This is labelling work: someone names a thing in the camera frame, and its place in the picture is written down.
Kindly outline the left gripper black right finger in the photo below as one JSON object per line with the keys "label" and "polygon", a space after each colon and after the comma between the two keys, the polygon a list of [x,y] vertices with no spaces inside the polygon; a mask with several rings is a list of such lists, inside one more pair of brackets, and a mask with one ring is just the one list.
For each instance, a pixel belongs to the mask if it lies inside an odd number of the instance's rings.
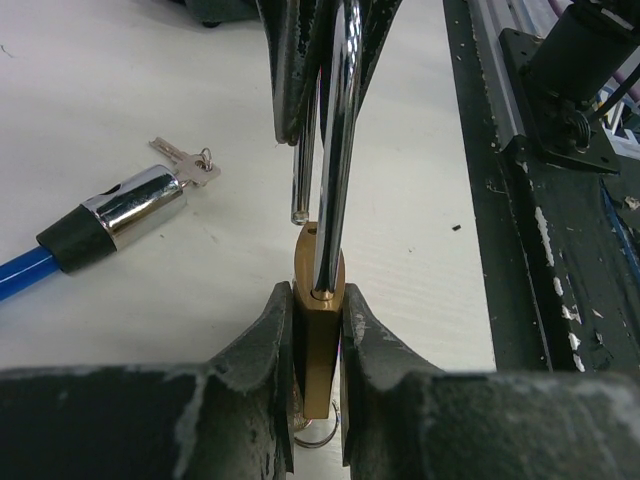
{"label": "left gripper black right finger", "polygon": [[635,479],[635,374],[446,372],[348,285],[342,458],[354,479]]}

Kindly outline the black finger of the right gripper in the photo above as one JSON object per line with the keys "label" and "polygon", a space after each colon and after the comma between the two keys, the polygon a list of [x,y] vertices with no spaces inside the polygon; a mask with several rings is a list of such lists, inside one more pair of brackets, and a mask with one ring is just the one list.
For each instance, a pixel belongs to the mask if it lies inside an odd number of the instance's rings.
{"label": "black finger of the right gripper", "polygon": [[353,119],[356,120],[371,84],[401,0],[355,1],[356,51]]}
{"label": "black finger of the right gripper", "polygon": [[256,4],[268,45],[275,138],[293,146],[299,141],[304,103],[316,70],[311,51],[320,26],[320,3],[258,0]]}

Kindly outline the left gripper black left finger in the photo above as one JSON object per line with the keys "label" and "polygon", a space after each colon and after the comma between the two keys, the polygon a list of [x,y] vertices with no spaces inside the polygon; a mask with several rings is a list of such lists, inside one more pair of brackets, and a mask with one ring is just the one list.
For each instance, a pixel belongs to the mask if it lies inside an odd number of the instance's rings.
{"label": "left gripper black left finger", "polygon": [[294,469],[293,297],[201,363],[7,369],[5,479],[282,479]]}

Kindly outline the long padlock keys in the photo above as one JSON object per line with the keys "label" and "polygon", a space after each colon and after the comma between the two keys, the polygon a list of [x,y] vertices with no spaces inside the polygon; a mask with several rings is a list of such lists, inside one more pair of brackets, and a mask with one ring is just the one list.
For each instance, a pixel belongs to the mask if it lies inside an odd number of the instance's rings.
{"label": "long padlock keys", "polygon": [[303,448],[322,448],[334,440],[340,442],[341,427],[341,417],[312,420],[306,428],[294,433],[294,440]]}

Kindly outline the long-shackle brass padlock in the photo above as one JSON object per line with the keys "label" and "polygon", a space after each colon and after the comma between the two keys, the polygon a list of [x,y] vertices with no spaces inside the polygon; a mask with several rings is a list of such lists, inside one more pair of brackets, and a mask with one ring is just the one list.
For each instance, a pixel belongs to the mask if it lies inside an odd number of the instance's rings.
{"label": "long-shackle brass padlock", "polygon": [[359,1],[339,1],[333,22],[331,68],[326,102],[318,220],[307,223],[296,243],[294,298],[295,361],[303,416],[326,419],[345,294],[341,250],[363,53],[363,10]]}

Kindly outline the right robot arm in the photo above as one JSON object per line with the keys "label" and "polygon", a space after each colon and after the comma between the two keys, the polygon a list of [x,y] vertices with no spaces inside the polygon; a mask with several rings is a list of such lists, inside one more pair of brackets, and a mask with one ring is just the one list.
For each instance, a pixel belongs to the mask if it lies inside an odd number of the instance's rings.
{"label": "right robot arm", "polygon": [[[329,160],[348,162],[355,122],[397,1],[260,1],[280,143],[298,145],[315,95],[321,97]],[[639,45],[636,1],[575,1],[533,54],[515,52],[514,29],[486,38],[498,48],[527,137],[558,165],[591,151],[591,128],[604,114],[589,102]]]}

